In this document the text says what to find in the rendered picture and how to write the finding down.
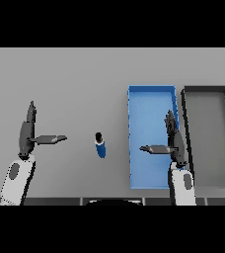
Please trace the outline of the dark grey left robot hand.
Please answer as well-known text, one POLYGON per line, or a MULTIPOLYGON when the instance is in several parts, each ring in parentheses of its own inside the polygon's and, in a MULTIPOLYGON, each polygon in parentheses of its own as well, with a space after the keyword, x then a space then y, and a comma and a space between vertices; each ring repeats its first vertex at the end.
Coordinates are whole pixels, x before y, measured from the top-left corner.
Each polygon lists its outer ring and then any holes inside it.
POLYGON ((40 135, 36 136, 37 108, 34 102, 30 102, 27 117, 23 121, 19 136, 19 153, 22 160, 28 160, 34 151, 35 145, 56 144, 66 140, 66 135, 40 135))

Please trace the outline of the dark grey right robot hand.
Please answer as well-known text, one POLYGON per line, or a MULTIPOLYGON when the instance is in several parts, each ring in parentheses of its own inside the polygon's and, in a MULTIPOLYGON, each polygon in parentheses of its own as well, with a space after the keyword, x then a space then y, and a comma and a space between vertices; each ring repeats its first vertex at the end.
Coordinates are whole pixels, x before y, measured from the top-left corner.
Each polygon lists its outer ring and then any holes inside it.
POLYGON ((183 168, 188 164, 185 159, 185 145, 172 111, 168 111, 164 118, 164 122, 166 125, 168 144, 144 145, 140 146, 139 149, 150 154, 169 154, 171 160, 176 163, 176 167, 183 168))

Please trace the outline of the blue bin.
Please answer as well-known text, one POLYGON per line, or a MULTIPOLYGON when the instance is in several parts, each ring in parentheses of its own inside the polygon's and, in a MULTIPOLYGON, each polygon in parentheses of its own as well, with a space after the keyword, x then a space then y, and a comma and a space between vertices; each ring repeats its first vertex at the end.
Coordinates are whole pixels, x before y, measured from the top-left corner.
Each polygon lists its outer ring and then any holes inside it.
POLYGON ((168 145, 165 117, 174 114, 180 126, 174 85, 129 85, 128 153, 131 190, 168 189, 169 154, 149 154, 145 145, 168 145))

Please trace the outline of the dark grey bin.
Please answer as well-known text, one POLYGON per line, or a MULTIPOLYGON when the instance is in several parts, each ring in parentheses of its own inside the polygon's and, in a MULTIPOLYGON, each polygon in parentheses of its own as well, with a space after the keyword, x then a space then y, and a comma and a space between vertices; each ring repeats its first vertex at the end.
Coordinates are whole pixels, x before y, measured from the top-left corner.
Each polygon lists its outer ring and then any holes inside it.
POLYGON ((185 86, 181 95, 195 184, 225 189, 225 86, 185 86))

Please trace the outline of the blue pipe with dark end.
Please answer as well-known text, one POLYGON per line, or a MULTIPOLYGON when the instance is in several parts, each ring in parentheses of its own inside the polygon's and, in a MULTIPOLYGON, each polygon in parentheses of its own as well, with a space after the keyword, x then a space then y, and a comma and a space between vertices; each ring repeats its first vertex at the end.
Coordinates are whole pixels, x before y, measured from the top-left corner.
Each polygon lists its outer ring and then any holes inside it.
POLYGON ((106 143, 100 132, 95 134, 95 147, 100 158, 106 157, 106 143))

